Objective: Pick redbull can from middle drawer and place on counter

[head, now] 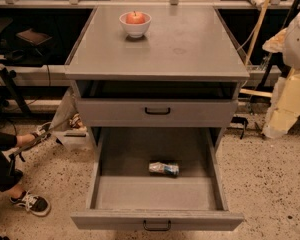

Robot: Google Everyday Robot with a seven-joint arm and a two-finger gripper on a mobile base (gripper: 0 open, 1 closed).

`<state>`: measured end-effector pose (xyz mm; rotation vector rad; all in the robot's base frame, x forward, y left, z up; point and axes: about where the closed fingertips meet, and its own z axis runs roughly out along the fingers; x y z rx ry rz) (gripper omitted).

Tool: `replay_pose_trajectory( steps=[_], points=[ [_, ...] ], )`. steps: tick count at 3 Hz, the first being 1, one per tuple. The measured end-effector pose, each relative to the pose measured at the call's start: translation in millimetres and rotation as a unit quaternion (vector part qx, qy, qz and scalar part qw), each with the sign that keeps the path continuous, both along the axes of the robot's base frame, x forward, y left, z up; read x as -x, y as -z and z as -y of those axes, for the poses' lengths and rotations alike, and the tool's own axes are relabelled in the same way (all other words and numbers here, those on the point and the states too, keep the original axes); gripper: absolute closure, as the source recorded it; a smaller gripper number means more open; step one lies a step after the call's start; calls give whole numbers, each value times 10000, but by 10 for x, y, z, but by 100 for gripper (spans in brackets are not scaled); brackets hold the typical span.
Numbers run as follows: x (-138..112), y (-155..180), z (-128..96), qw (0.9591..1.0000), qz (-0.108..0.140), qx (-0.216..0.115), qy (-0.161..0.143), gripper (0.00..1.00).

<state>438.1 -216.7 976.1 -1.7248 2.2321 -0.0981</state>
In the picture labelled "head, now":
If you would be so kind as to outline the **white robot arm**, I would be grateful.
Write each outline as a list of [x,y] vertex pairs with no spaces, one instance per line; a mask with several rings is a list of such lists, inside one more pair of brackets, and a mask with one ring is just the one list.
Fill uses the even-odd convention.
[[268,138],[279,138],[300,116],[300,12],[287,28],[267,40],[263,49],[281,52],[284,64],[290,67],[288,76],[280,77],[274,86],[262,130]]

